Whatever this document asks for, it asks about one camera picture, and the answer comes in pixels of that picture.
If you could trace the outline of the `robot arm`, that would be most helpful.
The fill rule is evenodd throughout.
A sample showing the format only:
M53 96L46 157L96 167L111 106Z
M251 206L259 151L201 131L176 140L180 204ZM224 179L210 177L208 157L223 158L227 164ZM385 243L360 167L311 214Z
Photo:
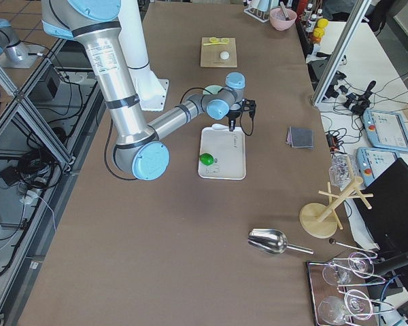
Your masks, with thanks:
M216 94L189 96L152 122L146 122L140 98L162 92L150 70L136 1L42 1L44 31L83 45L116 127L113 162L134 179L159 178L169 150L161 139L206 113L215 120L242 103L245 77L229 73Z

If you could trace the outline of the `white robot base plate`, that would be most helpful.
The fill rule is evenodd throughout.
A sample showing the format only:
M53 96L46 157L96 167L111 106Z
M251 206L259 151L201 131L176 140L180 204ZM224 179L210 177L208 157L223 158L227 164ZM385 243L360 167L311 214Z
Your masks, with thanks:
M143 111L162 111L169 88L168 79L159 79L146 67L134 73L134 84Z

